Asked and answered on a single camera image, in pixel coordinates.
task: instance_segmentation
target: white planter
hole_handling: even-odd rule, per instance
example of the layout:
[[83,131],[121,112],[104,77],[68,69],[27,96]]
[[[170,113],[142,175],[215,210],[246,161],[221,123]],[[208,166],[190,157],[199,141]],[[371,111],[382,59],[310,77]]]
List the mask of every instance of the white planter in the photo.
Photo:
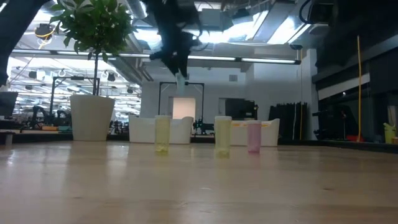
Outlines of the white planter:
[[92,95],[72,95],[73,140],[106,141],[114,99]]

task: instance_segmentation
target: plastic cup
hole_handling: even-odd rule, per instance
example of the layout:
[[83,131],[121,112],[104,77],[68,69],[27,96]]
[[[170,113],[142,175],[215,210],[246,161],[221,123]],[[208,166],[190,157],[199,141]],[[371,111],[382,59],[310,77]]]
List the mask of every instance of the plastic cup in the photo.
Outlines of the plastic cup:
[[156,152],[168,152],[170,142],[171,116],[155,117],[155,148]]
[[230,116],[217,116],[215,118],[216,153],[219,156],[229,155],[231,147],[231,123]]
[[259,153],[261,148],[261,121],[248,123],[248,152]]

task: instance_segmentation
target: table surface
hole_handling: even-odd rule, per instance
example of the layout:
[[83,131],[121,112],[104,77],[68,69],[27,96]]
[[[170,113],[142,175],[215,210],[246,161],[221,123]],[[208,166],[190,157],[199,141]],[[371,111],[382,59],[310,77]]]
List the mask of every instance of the table surface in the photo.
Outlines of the table surface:
[[281,146],[0,147],[0,223],[398,223],[398,156]]

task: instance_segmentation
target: white couch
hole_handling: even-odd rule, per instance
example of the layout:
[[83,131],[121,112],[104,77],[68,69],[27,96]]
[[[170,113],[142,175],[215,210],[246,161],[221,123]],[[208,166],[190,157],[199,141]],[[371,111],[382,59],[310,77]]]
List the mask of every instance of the white couch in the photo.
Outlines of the white couch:
[[[170,124],[171,144],[190,144],[193,118],[172,119]],[[130,142],[155,143],[155,118],[129,116]]]
[[[274,147],[278,145],[279,119],[261,122],[261,146]],[[232,121],[231,145],[247,146],[248,125],[245,121]]]

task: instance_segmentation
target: yellow container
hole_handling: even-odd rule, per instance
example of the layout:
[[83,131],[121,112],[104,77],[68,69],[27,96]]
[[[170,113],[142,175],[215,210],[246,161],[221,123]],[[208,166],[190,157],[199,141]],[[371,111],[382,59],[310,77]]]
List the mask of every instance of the yellow container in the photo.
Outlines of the yellow container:
[[156,152],[168,152],[170,142],[171,116],[158,115],[155,117],[155,148]]
[[216,153],[219,156],[229,155],[231,147],[231,123],[230,116],[217,116],[215,118]]
[[384,135],[386,137],[386,143],[392,144],[392,140],[396,137],[397,128],[384,123]]

